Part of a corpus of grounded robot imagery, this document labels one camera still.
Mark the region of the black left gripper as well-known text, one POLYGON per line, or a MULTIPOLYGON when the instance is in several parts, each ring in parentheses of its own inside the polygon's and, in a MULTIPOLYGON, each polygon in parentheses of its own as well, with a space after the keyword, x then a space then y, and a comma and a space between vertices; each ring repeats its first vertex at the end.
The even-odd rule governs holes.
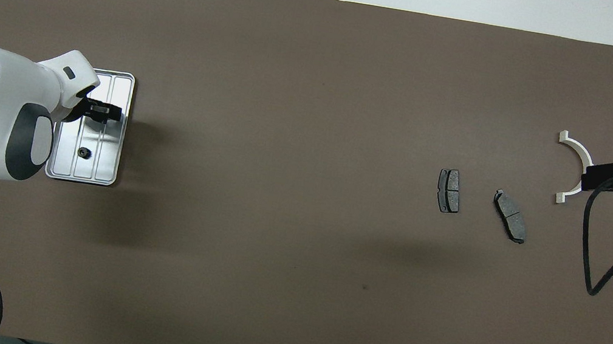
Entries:
POLYGON ((69 111, 66 118, 67 123, 81 119, 84 115, 95 122, 121 121, 122 109, 119 106, 93 100, 88 97, 87 93, 85 92, 75 107, 69 111))

